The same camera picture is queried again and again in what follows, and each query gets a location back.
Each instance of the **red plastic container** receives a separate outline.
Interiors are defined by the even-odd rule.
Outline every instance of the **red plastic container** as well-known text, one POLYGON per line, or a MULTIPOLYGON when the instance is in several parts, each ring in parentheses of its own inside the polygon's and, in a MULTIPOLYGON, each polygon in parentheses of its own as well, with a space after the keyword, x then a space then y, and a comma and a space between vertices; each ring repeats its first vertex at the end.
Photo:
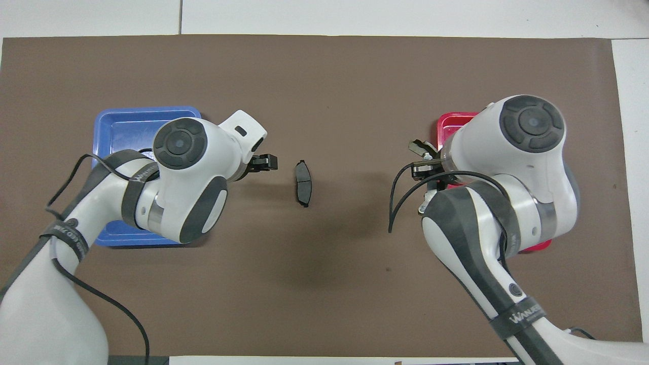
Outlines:
MULTIPOLYGON (((451 136, 451 134, 458 131, 462 128, 463 125, 467 124, 473 117, 478 115, 476 112, 452 112, 446 113, 439 117, 437 120, 437 127, 430 129, 430 140, 437 140, 437 148, 441 149, 444 145, 444 141, 451 136)), ((529 247, 522 252, 533 252, 546 249, 552 240, 547 240, 541 242, 540 244, 529 247)))

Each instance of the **robotic arm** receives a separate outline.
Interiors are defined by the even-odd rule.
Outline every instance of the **robotic arm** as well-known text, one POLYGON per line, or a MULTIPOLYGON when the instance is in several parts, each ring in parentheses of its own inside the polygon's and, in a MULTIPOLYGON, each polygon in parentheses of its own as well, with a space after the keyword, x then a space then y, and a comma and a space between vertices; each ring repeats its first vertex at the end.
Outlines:
POLYGON ((105 365, 104 330, 53 259, 74 273, 114 220, 183 244, 199 238, 218 220, 228 181, 277 169, 274 156, 253 155, 266 135, 241 110, 220 125, 180 118, 156 134, 157 163, 124 150, 98 164, 0 292, 0 364, 105 365))
POLYGON ((579 191, 563 163, 565 131, 554 105, 517 95, 490 104, 440 152, 429 146, 413 177, 472 171, 492 183, 445 177, 465 185, 442 191, 429 184, 426 241, 522 363, 649 364, 647 344, 587 340, 552 325, 498 262, 574 226, 579 191))

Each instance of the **black strap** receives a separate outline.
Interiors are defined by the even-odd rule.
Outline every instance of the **black strap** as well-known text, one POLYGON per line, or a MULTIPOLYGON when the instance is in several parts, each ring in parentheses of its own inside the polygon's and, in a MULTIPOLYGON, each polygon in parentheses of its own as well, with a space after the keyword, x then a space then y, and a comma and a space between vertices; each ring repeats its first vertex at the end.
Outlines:
POLYGON ((152 162, 144 165, 144 167, 129 179, 129 183, 124 191, 124 198, 122 199, 121 213, 122 220, 131 227, 142 229, 142 227, 136 223, 135 219, 138 200, 140 200, 140 195, 142 194, 142 190, 144 190, 146 182, 157 179, 158 176, 158 164, 152 162))
POLYGON ((50 236, 58 238, 72 248, 72 251, 75 252, 79 262, 81 262, 81 260, 86 256, 86 253, 88 253, 88 243, 83 237, 83 234, 64 221, 55 220, 40 235, 40 237, 50 236))
POLYGON ((543 308, 534 298, 527 297, 500 313, 496 318, 489 321, 489 324, 500 339, 505 340, 543 317, 545 317, 543 308))
POLYGON ((505 257, 516 255, 520 249, 520 227, 511 203, 501 192, 484 181, 476 181, 469 185, 484 200, 493 216, 502 224, 507 232, 507 247, 505 257))

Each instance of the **blue plastic container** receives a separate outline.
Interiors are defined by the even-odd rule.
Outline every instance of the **blue plastic container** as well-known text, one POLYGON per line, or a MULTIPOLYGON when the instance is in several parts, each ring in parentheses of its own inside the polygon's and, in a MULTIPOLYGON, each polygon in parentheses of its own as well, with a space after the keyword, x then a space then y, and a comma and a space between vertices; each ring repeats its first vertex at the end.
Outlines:
MULTIPOLYGON (((194 107, 156 107, 106 109, 95 119, 93 152, 105 157, 122 149, 151 148, 153 137, 160 127, 170 120, 183 117, 200 118, 194 107)), ((143 231, 123 221, 112 221, 97 237, 101 246, 180 245, 149 231, 143 231)))

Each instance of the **brown mat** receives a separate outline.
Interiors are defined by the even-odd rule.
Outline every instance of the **brown mat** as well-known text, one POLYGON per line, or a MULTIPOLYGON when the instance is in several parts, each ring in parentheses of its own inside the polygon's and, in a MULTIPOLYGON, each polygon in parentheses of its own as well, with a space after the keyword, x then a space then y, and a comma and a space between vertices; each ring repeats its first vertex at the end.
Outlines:
MULTIPOLYGON (((557 326, 641 340, 609 40, 10 38, 0 92, 2 283, 51 221, 42 207, 91 150, 103 109, 193 105, 220 123, 240 108, 269 131, 260 152, 280 170, 232 184, 203 245, 95 246, 80 265, 79 277, 140 318, 155 355, 511 355, 426 245, 423 192, 393 234, 387 197, 416 159, 408 141, 428 137, 440 115, 514 94, 548 98, 567 119, 581 216, 510 268, 557 326), (313 175, 309 208, 294 198, 300 159, 313 175)), ((143 352, 126 316, 82 296, 112 354, 143 352)))

